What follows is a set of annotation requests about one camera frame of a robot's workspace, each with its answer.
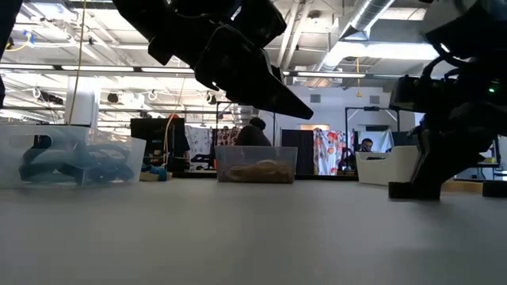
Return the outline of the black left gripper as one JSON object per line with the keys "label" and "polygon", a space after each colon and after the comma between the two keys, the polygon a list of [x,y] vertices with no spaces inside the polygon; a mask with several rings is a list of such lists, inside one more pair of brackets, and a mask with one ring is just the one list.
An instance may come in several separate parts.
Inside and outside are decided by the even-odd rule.
{"label": "black left gripper", "polygon": [[275,74],[264,47],[286,29],[269,0],[113,0],[162,65],[172,56],[241,105],[309,120],[314,112]]}

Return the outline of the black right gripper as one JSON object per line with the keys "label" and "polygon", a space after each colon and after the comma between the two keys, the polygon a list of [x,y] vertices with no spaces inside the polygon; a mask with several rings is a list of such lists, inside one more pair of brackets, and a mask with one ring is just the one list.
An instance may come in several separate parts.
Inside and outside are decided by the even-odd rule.
{"label": "black right gripper", "polygon": [[483,162],[482,153],[495,135],[506,133],[506,57],[497,53],[467,62],[454,59],[453,69],[433,78],[433,69],[443,61],[444,57],[437,57],[418,77],[400,77],[391,92],[390,107],[424,113],[429,125],[442,131],[473,131],[419,131],[419,156],[411,177],[414,186],[441,186]]}

